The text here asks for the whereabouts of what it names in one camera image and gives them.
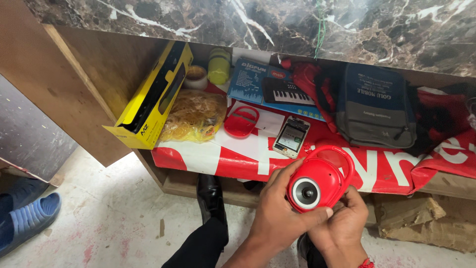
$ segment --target blue slipper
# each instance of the blue slipper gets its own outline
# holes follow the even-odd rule
[[[19,177],[5,193],[0,194],[0,217],[35,201],[46,188],[48,184],[45,182]]]
[[[60,195],[52,193],[10,212],[0,223],[0,258],[50,226],[60,208]]]

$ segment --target red thread bracelet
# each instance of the red thread bracelet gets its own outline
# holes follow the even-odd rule
[[[375,268],[375,265],[370,261],[370,258],[366,258],[364,263],[362,263],[358,268]]]

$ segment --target black leather shoe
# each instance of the black leather shoe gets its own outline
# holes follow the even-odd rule
[[[212,217],[217,218],[228,228],[227,214],[223,204],[223,192],[216,176],[199,174],[197,181],[197,200],[202,213],[202,223]]]
[[[301,257],[307,261],[308,267],[327,268],[326,260],[312,243],[307,233],[301,235],[297,240],[297,249]]]
[[[314,244],[312,244],[311,239],[309,238],[307,233],[304,233],[303,235],[301,235],[299,239],[297,240],[297,244],[296,244],[296,247],[298,249],[297,251],[299,252],[301,257],[305,259],[306,261],[307,261],[307,253],[309,252],[309,246],[311,245],[314,246]]]

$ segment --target green wire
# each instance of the green wire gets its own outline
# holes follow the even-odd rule
[[[317,43],[316,43],[316,54],[314,59],[317,59],[317,54],[319,53],[319,49],[324,42],[324,36],[326,35],[326,25],[324,22],[324,13],[320,8],[320,3],[316,0],[316,9],[317,9],[317,18],[319,19],[319,32],[317,33]]]

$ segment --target mobile phone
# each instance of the mobile phone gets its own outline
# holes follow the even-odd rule
[[[310,126],[309,122],[294,116],[288,117],[274,141],[273,150],[289,158],[296,159]]]

